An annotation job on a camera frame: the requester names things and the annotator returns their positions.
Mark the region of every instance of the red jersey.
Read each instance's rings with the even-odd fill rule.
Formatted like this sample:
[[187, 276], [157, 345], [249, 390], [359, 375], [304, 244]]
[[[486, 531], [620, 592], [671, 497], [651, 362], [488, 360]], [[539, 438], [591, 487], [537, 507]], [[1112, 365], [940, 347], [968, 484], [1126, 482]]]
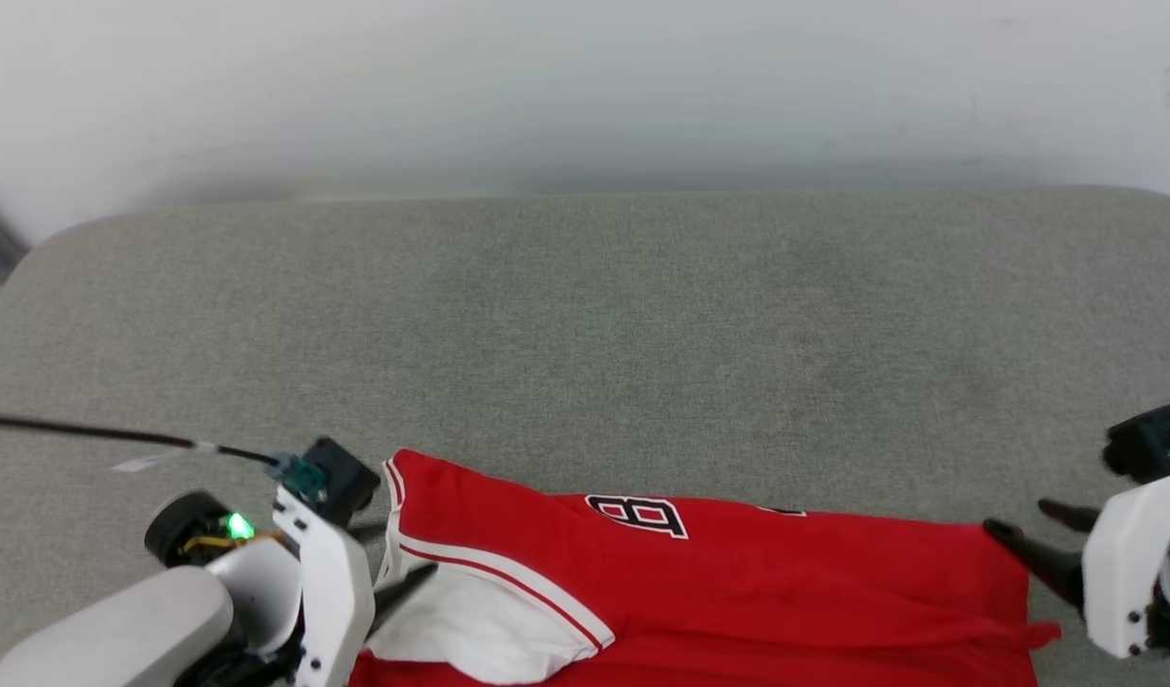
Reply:
[[1030, 648], [1059, 637], [979, 525], [545, 495], [414, 452], [385, 467], [379, 584], [440, 569], [353, 687], [1026, 687]]

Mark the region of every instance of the white plastic casing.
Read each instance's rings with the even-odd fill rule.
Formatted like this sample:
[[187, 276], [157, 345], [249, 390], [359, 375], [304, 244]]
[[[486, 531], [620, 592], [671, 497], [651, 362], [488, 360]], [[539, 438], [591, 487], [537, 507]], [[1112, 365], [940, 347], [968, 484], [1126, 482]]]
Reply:
[[1086, 626], [1096, 647], [1119, 658], [1147, 651], [1144, 607], [1169, 548], [1170, 478], [1112, 496], [1103, 506], [1081, 556]]
[[277, 488], [275, 506], [271, 521], [301, 548], [305, 654], [294, 683], [342, 687], [352, 674], [374, 613], [369, 558], [358, 542], [316, 516], [287, 488]]
[[266, 536], [205, 565], [233, 599], [246, 651], [266, 657], [283, 646], [301, 618], [301, 561]]
[[0, 687], [173, 685], [232, 623], [230, 597], [213, 573], [174, 566], [18, 644], [0, 661]]

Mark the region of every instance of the red fabric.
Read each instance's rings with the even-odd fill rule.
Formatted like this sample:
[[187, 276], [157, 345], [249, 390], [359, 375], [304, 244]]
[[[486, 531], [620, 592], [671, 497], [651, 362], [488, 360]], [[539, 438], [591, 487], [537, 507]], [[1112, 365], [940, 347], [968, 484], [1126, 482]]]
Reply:
[[[1033, 687], [1026, 571], [973, 524], [780, 514], [672, 499], [686, 538], [399, 452], [401, 533], [500, 554], [597, 613], [615, 643], [551, 686]], [[655, 511], [641, 511], [649, 521]], [[479, 685], [363, 653], [352, 687]]]

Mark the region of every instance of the white wall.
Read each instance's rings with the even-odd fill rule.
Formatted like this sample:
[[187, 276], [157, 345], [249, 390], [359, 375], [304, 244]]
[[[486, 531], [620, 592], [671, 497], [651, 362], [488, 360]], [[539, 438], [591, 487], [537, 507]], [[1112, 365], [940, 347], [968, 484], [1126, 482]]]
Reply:
[[1170, 0], [0, 0], [30, 240], [248, 199], [1170, 193]]

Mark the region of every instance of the black cable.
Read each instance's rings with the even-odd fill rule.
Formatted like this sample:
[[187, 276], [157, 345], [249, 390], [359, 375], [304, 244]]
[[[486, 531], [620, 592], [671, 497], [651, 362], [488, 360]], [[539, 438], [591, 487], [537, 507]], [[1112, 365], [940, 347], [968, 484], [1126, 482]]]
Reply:
[[[157, 434], [153, 432], [132, 432], [130, 430], [110, 430], [104, 426], [71, 425], [67, 421], [47, 421], [47, 419], [34, 419], [13, 415], [0, 415], [0, 430], [22, 430], [27, 432], [48, 432], [51, 434], [69, 434], [74, 437], [92, 437], [96, 439], [110, 439], [113, 441], [136, 441], [139, 444], [160, 444], [161, 447], [195, 448], [200, 442], [183, 437], [170, 434]], [[257, 461], [268, 466], [280, 465], [275, 458], [263, 456], [262, 453], [247, 452], [245, 448], [222, 447], [215, 445], [215, 452], [225, 453], [227, 456], [245, 458], [249, 461]]]

